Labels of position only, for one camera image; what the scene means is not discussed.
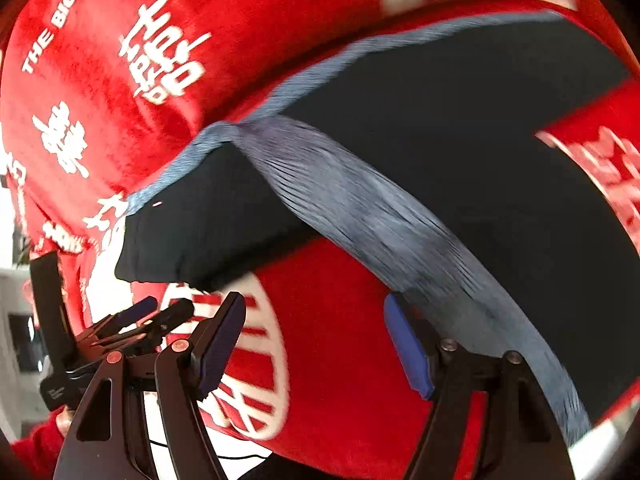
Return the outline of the operator left hand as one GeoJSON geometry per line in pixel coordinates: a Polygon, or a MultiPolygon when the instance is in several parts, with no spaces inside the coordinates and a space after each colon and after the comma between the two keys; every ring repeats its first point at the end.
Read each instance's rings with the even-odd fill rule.
{"type": "Polygon", "coordinates": [[[58,432],[63,438],[65,438],[70,431],[70,426],[72,426],[74,416],[75,411],[68,406],[64,406],[64,408],[62,408],[62,410],[56,415],[56,428],[58,428],[58,432]]]}

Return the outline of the red sleeve forearm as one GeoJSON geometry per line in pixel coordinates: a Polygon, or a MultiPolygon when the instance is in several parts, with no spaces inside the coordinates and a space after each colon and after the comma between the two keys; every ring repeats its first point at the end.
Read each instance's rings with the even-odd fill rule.
{"type": "Polygon", "coordinates": [[[61,410],[52,412],[45,422],[35,426],[28,437],[11,444],[15,456],[33,479],[50,480],[54,476],[65,440],[55,423],[55,417],[61,410]]]}

